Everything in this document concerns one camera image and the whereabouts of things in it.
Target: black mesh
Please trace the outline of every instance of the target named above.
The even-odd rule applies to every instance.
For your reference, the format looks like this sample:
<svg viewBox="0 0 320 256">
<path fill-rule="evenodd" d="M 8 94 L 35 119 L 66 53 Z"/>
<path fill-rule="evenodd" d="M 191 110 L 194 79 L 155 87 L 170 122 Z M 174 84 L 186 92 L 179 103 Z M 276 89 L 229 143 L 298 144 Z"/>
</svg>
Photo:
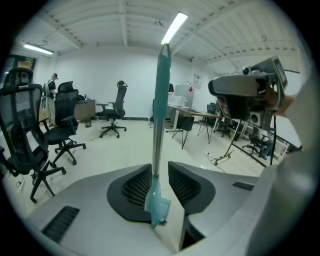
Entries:
<svg viewBox="0 0 320 256">
<path fill-rule="evenodd" d="M 69 122 L 62 122 L 62 119 L 73 116 L 78 99 L 77 89 L 60 91 L 55 95 L 55 123 L 58 127 L 69 127 Z"/>
<path fill-rule="evenodd" d="M 170 168 L 168 173 L 169 184 L 182 206 L 189 203 L 200 193 L 201 186 L 196 180 Z"/>
<path fill-rule="evenodd" d="M 122 186 L 122 193 L 135 206 L 144 209 L 147 193 L 151 187 L 151 168 L 129 179 Z"/>
<path fill-rule="evenodd" d="M 79 209 L 71 206 L 63 207 L 42 230 L 42 233 L 56 243 L 59 243 L 77 217 L 79 211 Z"/>
<path fill-rule="evenodd" d="M 38 120 L 41 95 L 39 84 L 11 85 L 0 90 L 0 126 L 16 167 L 31 163 L 34 157 L 27 151 L 28 132 L 32 132 L 39 145 L 46 146 Z M 43 150 L 41 155 L 45 158 L 46 151 Z"/>
</svg>

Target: floor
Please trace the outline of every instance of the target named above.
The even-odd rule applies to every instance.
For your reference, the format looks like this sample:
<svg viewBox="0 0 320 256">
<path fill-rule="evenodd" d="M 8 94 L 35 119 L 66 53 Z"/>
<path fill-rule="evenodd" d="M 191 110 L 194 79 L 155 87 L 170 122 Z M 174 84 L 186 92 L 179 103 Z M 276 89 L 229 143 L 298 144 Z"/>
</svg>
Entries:
<svg viewBox="0 0 320 256">
<path fill-rule="evenodd" d="M 83 123 L 79 125 L 77 134 L 72 139 L 79 143 L 86 143 L 86 149 L 79 147 L 73 150 L 72 153 L 77 159 L 77 165 L 75 166 L 72 165 L 68 154 L 64 154 L 57 161 L 57 166 L 65 167 L 67 173 L 62 175 L 59 172 L 48 178 L 49 185 L 56 194 L 82 178 L 152 162 L 153 129 L 148 126 L 148 122 L 120 120 L 118 125 L 127 127 L 127 131 L 120 131 L 120 138 L 117 138 L 112 131 L 108 132 L 103 138 L 99 138 L 101 127 L 107 125 L 106 120 L 93 121 L 90 128 L 85 128 Z M 195 123 L 193 125 L 184 149 L 181 149 L 181 132 L 173 139 L 172 132 L 164 133 L 160 162 L 160 183 L 162 197 L 171 200 L 171 206 L 167 225 L 158 226 L 155 232 L 173 252 L 178 251 L 184 210 L 169 185 L 168 161 L 183 162 L 216 172 L 224 171 L 229 174 L 255 177 L 259 177 L 263 170 L 259 163 L 233 146 L 230 149 L 232 151 L 231 158 L 220 161 L 218 167 L 214 166 L 210 160 L 224 155 L 231 139 L 221 137 L 221 133 L 216 132 L 212 134 L 211 143 L 208 144 L 206 130 L 197 136 L 199 127 L 199 124 Z M 242 139 L 239 140 L 239 143 L 247 144 Z M 51 160 L 56 156 L 53 150 L 55 147 L 50 146 L 49 148 Z M 16 183 L 21 181 L 22 178 L 24 178 L 23 190 L 18 192 Z M 2 182 L 11 203 L 23 219 L 51 198 L 50 193 L 42 183 L 35 194 L 38 203 L 33 204 L 31 202 L 29 199 L 32 190 L 30 175 L 24 177 L 20 175 L 15 178 L 7 173 Z"/>
</svg>

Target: office chair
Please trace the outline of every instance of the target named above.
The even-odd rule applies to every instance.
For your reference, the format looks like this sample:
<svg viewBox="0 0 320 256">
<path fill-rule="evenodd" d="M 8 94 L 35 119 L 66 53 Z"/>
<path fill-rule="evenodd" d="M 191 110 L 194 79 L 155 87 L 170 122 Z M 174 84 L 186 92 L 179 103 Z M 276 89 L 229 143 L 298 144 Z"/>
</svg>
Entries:
<svg viewBox="0 0 320 256">
<path fill-rule="evenodd" d="M 126 127 L 122 127 L 122 126 L 117 126 L 115 125 L 115 121 L 117 119 L 121 119 L 125 116 L 126 112 L 124 110 L 124 98 L 126 95 L 126 91 L 127 91 L 127 84 L 120 80 L 116 86 L 118 87 L 118 93 L 116 95 L 116 99 L 115 102 L 108 102 L 109 104 L 112 104 L 113 109 L 106 109 L 106 106 L 108 104 L 100 104 L 98 103 L 97 106 L 102 106 L 103 111 L 101 112 L 97 112 L 96 116 L 98 117 L 104 117 L 106 118 L 107 121 L 109 121 L 109 119 L 111 119 L 111 126 L 105 126 L 102 127 L 102 129 L 106 129 L 104 130 L 101 134 L 100 134 L 100 138 L 102 138 L 104 136 L 104 134 L 106 134 L 107 132 L 113 130 L 117 135 L 117 138 L 120 138 L 120 134 L 117 131 L 117 129 L 124 129 L 124 131 L 127 131 Z"/>
<path fill-rule="evenodd" d="M 31 170 L 32 192 L 30 199 L 37 200 L 34 195 L 41 182 L 54 196 L 46 178 L 61 171 L 63 167 L 47 170 L 53 164 L 48 161 L 48 140 L 39 126 L 39 109 L 42 96 L 42 86 L 39 84 L 11 85 L 0 89 L 0 127 L 6 140 L 10 157 L 4 156 L 4 148 L 0 147 L 0 162 L 17 177 L 19 174 L 28 175 Z M 33 136 L 37 147 L 32 150 L 28 138 Z"/>
<path fill-rule="evenodd" d="M 26 86 L 33 82 L 33 71 L 25 67 L 11 69 L 4 78 L 3 87 L 11 85 Z"/>
<path fill-rule="evenodd" d="M 251 149 L 252 152 L 250 155 L 252 155 L 254 152 L 256 152 L 260 157 L 262 156 L 262 147 L 264 145 L 264 138 L 266 138 L 267 136 L 262 134 L 262 138 L 259 138 L 259 129 L 257 127 L 253 127 L 253 130 L 251 132 L 251 134 L 249 135 L 249 141 L 250 144 L 247 144 L 245 146 L 242 146 L 242 148 L 248 148 Z"/>
<path fill-rule="evenodd" d="M 78 129 L 78 122 L 75 119 L 75 106 L 78 99 L 79 91 L 72 86 L 73 81 L 61 83 L 58 87 L 58 92 L 55 95 L 55 124 L 56 127 L 48 128 L 46 121 L 48 118 L 41 120 L 46 129 L 45 136 L 49 145 L 59 145 L 54 149 L 57 154 L 52 164 L 56 166 L 56 161 L 67 152 L 72 158 L 72 164 L 75 166 L 77 160 L 70 152 L 70 149 L 82 147 L 84 150 L 87 148 L 85 143 L 77 144 L 76 141 L 70 139 L 72 135 L 76 135 Z"/>
<path fill-rule="evenodd" d="M 214 132 L 221 132 L 221 137 L 224 137 L 227 135 L 229 138 L 231 138 L 230 135 L 230 128 L 233 127 L 232 120 L 230 118 L 224 117 L 223 125 L 221 128 L 216 129 Z"/>
</svg>

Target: ceiling light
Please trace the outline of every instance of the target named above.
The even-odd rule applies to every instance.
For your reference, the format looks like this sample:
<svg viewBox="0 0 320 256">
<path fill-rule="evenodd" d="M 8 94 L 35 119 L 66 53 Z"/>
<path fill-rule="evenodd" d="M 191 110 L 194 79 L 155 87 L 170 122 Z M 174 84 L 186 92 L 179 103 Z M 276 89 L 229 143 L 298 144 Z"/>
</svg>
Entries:
<svg viewBox="0 0 320 256">
<path fill-rule="evenodd" d="M 54 54 L 53 51 L 51 50 L 47 50 L 45 48 L 42 48 L 40 46 L 36 46 L 36 45 L 33 45 L 31 43 L 25 43 L 23 45 L 24 48 L 27 48 L 27 49 L 30 49 L 30 50 L 34 50 L 34 51 L 37 51 L 37 52 L 40 52 L 40 53 L 43 53 L 43 54 L 48 54 L 48 55 L 52 55 Z"/>
<path fill-rule="evenodd" d="M 182 12 L 178 12 L 172 24 L 170 25 L 168 31 L 165 33 L 164 38 L 161 41 L 161 44 L 169 44 L 171 38 L 175 35 L 181 25 L 185 22 L 188 16 Z"/>
</svg>

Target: person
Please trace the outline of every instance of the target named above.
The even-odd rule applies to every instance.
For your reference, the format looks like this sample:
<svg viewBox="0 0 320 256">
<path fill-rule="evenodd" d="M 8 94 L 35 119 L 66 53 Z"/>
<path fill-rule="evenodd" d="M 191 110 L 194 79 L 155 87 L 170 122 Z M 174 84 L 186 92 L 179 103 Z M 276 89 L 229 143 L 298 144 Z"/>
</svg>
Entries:
<svg viewBox="0 0 320 256">
<path fill-rule="evenodd" d="M 168 97 L 170 95 L 172 95 L 173 93 L 175 92 L 174 90 L 174 85 L 172 83 L 169 84 L 169 92 L 168 92 Z M 149 125 L 150 125 L 150 128 L 153 128 L 154 127 L 154 106 L 155 106 L 155 99 L 153 99 L 153 102 L 152 102 L 152 116 L 149 118 Z"/>
<path fill-rule="evenodd" d="M 51 76 L 51 79 L 43 87 L 43 98 L 45 100 L 45 110 L 46 116 L 49 118 L 49 127 L 56 126 L 56 110 L 55 110 L 55 89 L 56 83 L 55 80 L 58 79 L 58 75 L 54 73 Z"/>
</svg>

